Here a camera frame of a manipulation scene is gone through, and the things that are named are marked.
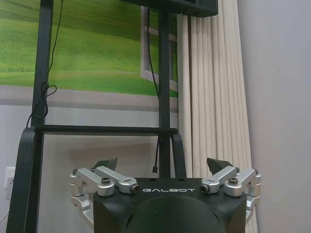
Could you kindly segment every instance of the power cord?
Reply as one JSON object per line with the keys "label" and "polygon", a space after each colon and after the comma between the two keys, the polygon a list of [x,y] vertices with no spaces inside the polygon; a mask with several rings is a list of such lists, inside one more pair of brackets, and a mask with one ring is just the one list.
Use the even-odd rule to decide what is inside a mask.
{"label": "power cord", "polygon": [[155,91],[156,91],[156,95],[159,98],[159,90],[157,88],[157,84],[156,84],[156,78],[155,78],[155,73],[154,73],[154,69],[152,66],[152,60],[151,60],[151,52],[150,52],[150,7],[148,7],[148,13],[147,13],[147,47],[148,47],[148,57],[149,57],[149,64],[150,64],[150,70],[152,73],[152,78],[154,80],[154,85],[155,85]]}
{"label": "power cord", "polygon": [[[156,84],[156,78],[155,78],[155,73],[154,73],[154,69],[152,66],[152,59],[151,59],[151,52],[150,52],[150,7],[148,7],[148,13],[147,13],[147,48],[148,48],[148,57],[149,57],[149,65],[150,65],[150,70],[152,73],[152,78],[154,80],[154,85],[155,85],[155,91],[156,91],[156,95],[159,98],[159,90]],[[157,157],[158,157],[158,149],[159,149],[159,137],[157,137],[157,143],[156,143],[156,152],[155,152],[155,165],[152,169],[152,173],[154,175],[157,174]]]}
{"label": "power cord", "polygon": [[[50,87],[54,87],[54,90],[51,93],[47,94],[48,89]],[[31,112],[30,116],[28,117],[26,127],[28,127],[29,121],[30,121],[32,116],[35,116],[36,118],[39,118],[39,119],[45,118],[47,116],[47,114],[49,112],[47,97],[50,96],[50,95],[53,95],[56,91],[57,91],[57,86],[55,86],[55,85],[48,85],[47,82],[44,82],[42,84],[42,86],[41,86],[41,96],[40,96],[39,100],[35,103],[34,109]],[[43,111],[43,115],[38,116],[38,115],[35,114],[35,111],[37,110],[37,107],[38,107],[38,105],[41,102],[43,102],[43,104],[44,104],[44,111]]]}
{"label": "power cord", "polygon": [[[57,44],[57,38],[58,38],[58,32],[59,32],[60,24],[61,24],[61,21],[62,21],[63,5],[64,5],[64,0],[61,0],[59,21],[58,21],[56,35],[55,35],[55,41],[54,41],[54,45],[53,45],[53,49],[52,49],[51,64],[49,66],[48,74],[50,73],[50,70],[52,69],[53,62],[54,62],[54,52],[55,52],[55,48],[56,48],[56,44]],[[48,94],[48,89],[51,88],[51,87],[54,87],[54,90],[51,93]],[[47,103],[47,97],[50,96],[50,95],[53,95],[56,91],[57,91],[57,86],[56,85],[49,85],[48,82],[44,82],[42,84],[42,86],[41,86],[41,96],[40,96],[39,100],[35,103],[34,109],[32,110],[30,116],[28,117],[26,127],[28,127],[29,121],[30,121],[32,116],[35,116],[36,118],[40,118],[40,119],[45,118],[47,116],[47,114],[49,112],[49,107],[48,107],[48,103]],[[39,104],[41,102],[43,102],[43,104],[44,104],[44,111],[43,111],[43,115],[38,116],[38,115],[35,114],[35,112],[36,112],[37,107],[39,106]]]}
{"label": "power cord", "polygon": [[2,223],[3,220],[5,220],[5,218],[8,216],[8,214],[9,214],[9,211],[7,211],[7,212],[5,213],[5,215],[0,219],[0,223]]}

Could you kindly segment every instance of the wall outlet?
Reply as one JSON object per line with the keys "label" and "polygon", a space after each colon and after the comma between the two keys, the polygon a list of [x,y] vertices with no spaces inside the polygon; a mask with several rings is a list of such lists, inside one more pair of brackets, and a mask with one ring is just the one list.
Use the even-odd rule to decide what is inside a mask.
{"label": "wall outlet", "polygon": [[4,178],[4,190],[5,190],[5,199],[10,200],[13,190],[13,182],[14,182],[14,174],[15,174],[15,167],[9,166],[6,168],[5,171],[5,178]]}

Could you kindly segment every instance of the green meadow wallpaper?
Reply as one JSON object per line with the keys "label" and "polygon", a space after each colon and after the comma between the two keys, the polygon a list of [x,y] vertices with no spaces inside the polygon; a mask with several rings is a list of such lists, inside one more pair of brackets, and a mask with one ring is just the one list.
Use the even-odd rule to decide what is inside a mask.
{"label": "green meadow wallpaper", "polygon": [[[0,0],[0,85],[33,86],[39,0]],[[60,0],[54,0],[52,45]],[[60,89],[155,96],[152,81],[141,77],[141,8],[120,0],[64,0],[61,28],[50,72]],[[157,29],[151,12],[151,28]],[[176,17],[172,32],[176,36]],[[158,36],[151,55],[158,72]],[[176,43],[172,80],[177,81]],[[171,97],[177,92],[171,90]]]}

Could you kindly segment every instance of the white wall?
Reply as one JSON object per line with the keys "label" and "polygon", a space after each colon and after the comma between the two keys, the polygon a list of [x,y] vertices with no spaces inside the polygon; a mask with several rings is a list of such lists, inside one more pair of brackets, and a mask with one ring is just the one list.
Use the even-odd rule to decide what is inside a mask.
{"label": "white wall", "polygon": [[238,0],[261,233],[311,229],[311,1]]}
{"label": "white wall", "polygon": [[[0,177],[4,177],[7,166],[15,166],[19,139],[30,110],[30,106],[0,105]],[[157,115],[155,112],[49,108],[46,123],[157,127]],[[177,114],[171,114],[171,126],[178,126]],[[92,167],[99,160],[117,156],[117,171],[124,175],[151,177],[155,153],[154,137],[47,135],[38,232],[91,232],[70,203],[69,174],[73,169]],[[9,201],[5,200],[4,189],[0,188],[0,216],[8,208]],[[4,232],[4,227],[5,223],[0,225],[0,233]]]}

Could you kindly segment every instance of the beige curtain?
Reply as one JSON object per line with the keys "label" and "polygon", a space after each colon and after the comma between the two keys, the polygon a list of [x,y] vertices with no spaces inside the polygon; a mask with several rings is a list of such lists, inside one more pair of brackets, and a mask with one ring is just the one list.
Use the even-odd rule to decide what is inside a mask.
{"label": "beige curtain", "polygon": [[[208,157],[251,167],[237,0],[218,2],[217,16],[177,21],[179,128],[189,177],[211,176]],[[255,213],[246,232],[258,232]]]}

